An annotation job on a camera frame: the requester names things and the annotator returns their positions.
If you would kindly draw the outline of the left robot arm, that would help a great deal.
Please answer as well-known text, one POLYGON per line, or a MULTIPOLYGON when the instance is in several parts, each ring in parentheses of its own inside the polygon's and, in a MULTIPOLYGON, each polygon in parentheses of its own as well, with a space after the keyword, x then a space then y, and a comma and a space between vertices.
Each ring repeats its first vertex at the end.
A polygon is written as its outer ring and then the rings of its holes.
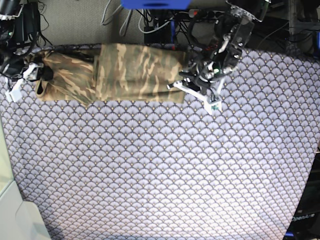
POLYGON ((270 1, 228 0, 227 4, 230 8, 216 18, 214 36, 207 45, 193 36, 193 29, 209 12, 198 10, 193 14, 186 35, 191 48, 200 51, 179 73, 182 79, 167 85, 168 89, 177 88, 202 101, 210 115, 222 110, 221 92, 225 78, 236 69, 255 22, 263 21, 270 1))

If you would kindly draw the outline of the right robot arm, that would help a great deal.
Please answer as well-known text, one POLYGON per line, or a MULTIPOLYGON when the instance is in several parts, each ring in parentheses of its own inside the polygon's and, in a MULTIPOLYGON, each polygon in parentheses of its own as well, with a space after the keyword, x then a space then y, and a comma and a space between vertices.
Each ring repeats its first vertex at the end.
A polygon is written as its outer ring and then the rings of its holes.
POLYGON ((38 39, 49 43, 41 30, 38 0, 2 0, 0 2, 0 75, 5 78, 9 102, 22 98, 21 86, 43 78, 53 78, 53 70, 41 57, 32 57, 38 39))

